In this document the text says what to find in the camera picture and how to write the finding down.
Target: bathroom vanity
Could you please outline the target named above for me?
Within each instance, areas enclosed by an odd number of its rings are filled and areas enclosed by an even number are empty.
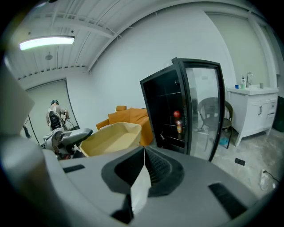
[[[233,107],[233,128],[239,133],[235,146],[243,137],[262,131],[269,134],[275,117],[278,89],[227,88],[227,92],[228,102]]]

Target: person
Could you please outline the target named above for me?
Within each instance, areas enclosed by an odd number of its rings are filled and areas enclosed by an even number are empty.
[[[65,115],[67,119],[70,119],[68,110],[59,106],[59,102],[57,100],[52,100],[46,113],[46,122],[51,131],[61,127],[63,127],[66,131],[68,130],[61,118],[61,115]]]

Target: white corrugated ceiling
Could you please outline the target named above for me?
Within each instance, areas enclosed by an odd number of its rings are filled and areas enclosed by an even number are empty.
[[[106,46],[159,5],[180,0],[58,0],[33,9],[11,38],[6,58],[18,79],[61,68],[90,70]],[[21,51],[21,41],[45,35],[73,35],[72,45],[50,45]]]

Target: red ball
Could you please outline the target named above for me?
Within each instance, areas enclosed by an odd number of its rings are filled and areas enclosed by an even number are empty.
[[[174,111],[174,117],[180,117],[180,116],[181,116],[181,114],[179,113],[178,110]]]

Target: sofa cushion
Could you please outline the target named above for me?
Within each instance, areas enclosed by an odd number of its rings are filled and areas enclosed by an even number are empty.
[[[126,110],[126,106],[117,106],[115,111]]]
[[[130,110],[129,123],[139,124],[148,116],[147,109],[130,108],[129,110]]]
[[[111,114],[108,115],[108,119],[110,121],[110,124],[114,124],[114,123],[117,123],[117,122],[129,122],[129,120],[130,120],[130,109],[111,113]]]

